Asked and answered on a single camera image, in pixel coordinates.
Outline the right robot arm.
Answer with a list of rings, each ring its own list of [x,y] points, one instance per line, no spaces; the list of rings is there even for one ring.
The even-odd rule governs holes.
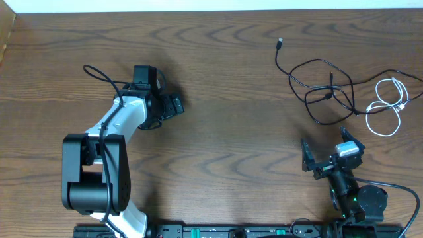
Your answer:
[[[345,127],[343,142],[326,161],[316,162],[308,143],[301,140],[302,170],[313,171],[316,180],[327,179],[334,207],[342,219],[321,229],[322,237],[377,237],[377,224],[384,220],[388,195],[375,185],[359,186],[353,170],[362,164],[365,146]]]

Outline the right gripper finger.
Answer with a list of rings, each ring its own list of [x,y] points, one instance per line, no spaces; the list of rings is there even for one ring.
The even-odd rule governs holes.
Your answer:
[[[315,168],[315,158],[311,153],[308,143],[302,138],[301,139],[301,151],[302,151],[302,171],[312,171]]]
[[[340,134],[344,143],[352,141],[356,144],[359,151],[364,151],[365,145],[362,144],[359,140],[357,140],[344,126],[340,127]]]

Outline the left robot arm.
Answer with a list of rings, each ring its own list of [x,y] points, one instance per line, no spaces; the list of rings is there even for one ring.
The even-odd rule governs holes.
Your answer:
[[[102,71],[84,65],[86,74],[109,82],[116,91],[111,109],[82,134],[68,134],[62,146],[61,200],[100,221],[78,225],[74,237],[158,237],[157,228],[132,202],[126,146],[136,130],[153,130],[184,112],[178,94],[166,94],[163,72],[135,65],[130,82],[111,80]]]

